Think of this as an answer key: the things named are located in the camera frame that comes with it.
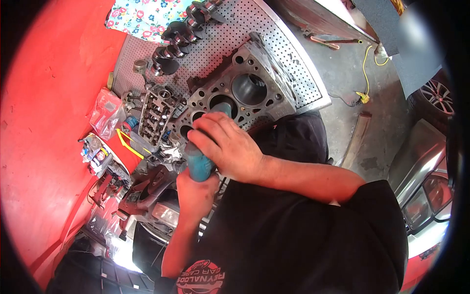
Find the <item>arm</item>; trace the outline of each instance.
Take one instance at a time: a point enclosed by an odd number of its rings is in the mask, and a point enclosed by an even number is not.
[[[360,176],[344,168],[263,155],[253,139],[224,113],[205,114],[193,125],[216,143],[197,130],[188,132],[188,139],[214,161],[223,175],[236,181],[290,191],[325,203],[345,202],[365,184]]]
[[[356,173],[328,164],[302,163],[264,156],[261,172],[250,183],[297,193],[324,203],[346,202],[366,182]]]
[[[178,226],[165,250],[162,277],[177,278],[187,265],[197,244],[199,223],[211,211],[219,178],[212,175],[207,181],[196,183],[186,169],[176,180],[180,216]]]

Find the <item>man's right hand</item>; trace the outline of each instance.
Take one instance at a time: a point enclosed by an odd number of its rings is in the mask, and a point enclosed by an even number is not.
[[[265,159],[255,141],[225,113],[203,115],[193,123],[195,130],[188,139],[211,159],[224,176],[243,183],[252,183],[263,172]],[[198,131],[201,129],[211,136]]]

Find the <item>hand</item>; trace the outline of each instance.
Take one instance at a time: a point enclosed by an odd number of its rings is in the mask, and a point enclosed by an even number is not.
[[[207,113],[195,120],[193,126],[195,130],[188,132],[188,139],[217,165],[221,174],[251,183],[262,173],[263,153],[225,113]],[[216,143],[196,129],[209,134]]]
[[[211,175],[206,181],[198,183],[189,177],[189,169],[186,168],[176,178],[176,187],[180,219],[199,223],[212,209],[214,194],[219,189],[219,177]]]

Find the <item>black t-shirt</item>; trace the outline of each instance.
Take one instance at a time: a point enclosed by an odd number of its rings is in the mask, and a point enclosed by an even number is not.
[[[232,181],[187,268],[155,293],[397,293],[407,257],[387,181],[340,207]]]

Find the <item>silver car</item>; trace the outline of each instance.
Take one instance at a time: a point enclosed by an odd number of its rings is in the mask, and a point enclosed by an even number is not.
[[[439,243],[449,224],[453,193],[448,187],[446,137],[419,120],[395,155],[388,182],[403,213],[412,258]]]

